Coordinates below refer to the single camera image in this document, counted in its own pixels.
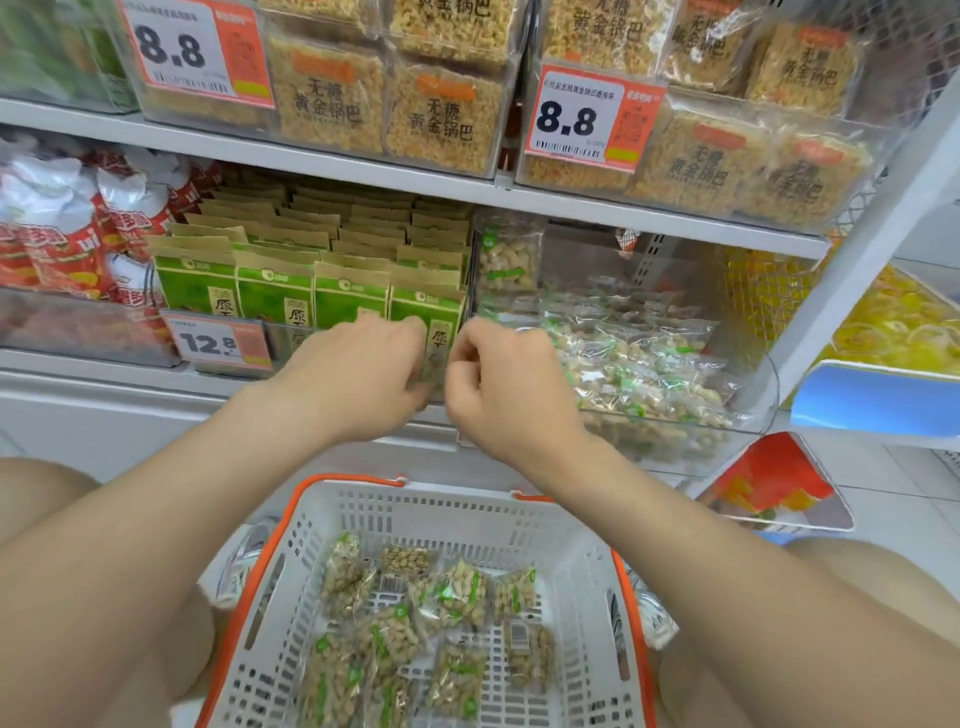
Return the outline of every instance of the price label 8.8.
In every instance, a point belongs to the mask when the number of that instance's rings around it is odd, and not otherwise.
[[[526,152],[633,172],[663,92],[662,86],[546,64]]]
[[[250,8],[214,0],[117,0],[148,85],[272,107]]]

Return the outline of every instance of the price tag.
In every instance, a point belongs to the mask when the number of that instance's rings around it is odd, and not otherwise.
[[[272,108],[253,10],[214,0],[116,0],[148,85]]]
[[[634,172],[665,90],[546,64],[526,152]]]
[[[273,369],[260,324],[180,311],[164,311],[162,316],[177,343],[180,356],[187,361]]]

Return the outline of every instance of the shopping basket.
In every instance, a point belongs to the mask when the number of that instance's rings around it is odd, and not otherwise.
[[[428,546],[491,572],[537,567],[542,619],[557,643],[558,686],[532,695],[506,681],[503,628],[468,641],[489,650],[477,726],[654,728],[653,681],[636,599],[619,557],[549,498],[323,474],[294,491],[252,568],[218,649],[200,728],[291,728],[320,621],[327,545],[360,534],[363,556],[385,544]],[[372,606],[401,595],[374,592]],[[426,679],[433,656],[400,673]],[[420,711],[413,726],[449,725]]]

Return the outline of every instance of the store shelf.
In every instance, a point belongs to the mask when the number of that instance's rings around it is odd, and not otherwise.
[[[452,200],[536,212],[551,217],[688,237],[781,255],[822,260],[825,238],[772,231],[644,207],[514,186],[509,174],[476,180],[441,172],[342,157],[251,139],[155,124],[140,114],[109,116],[13,99],[0,99],[0,123],[72,133],[120,144],[254,164],[270,169],[371,184]]]

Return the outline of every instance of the forearm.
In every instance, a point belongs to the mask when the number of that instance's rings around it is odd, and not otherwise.
[[[955,720],[960,651],[607,444],[533,477],[636,569],[755,725]]]
[[[256,387],[0,549],[0,653],[18,675],[0,681],[5,722],[90,724],[224,541],[310,455],[301,437],[264,432]]]

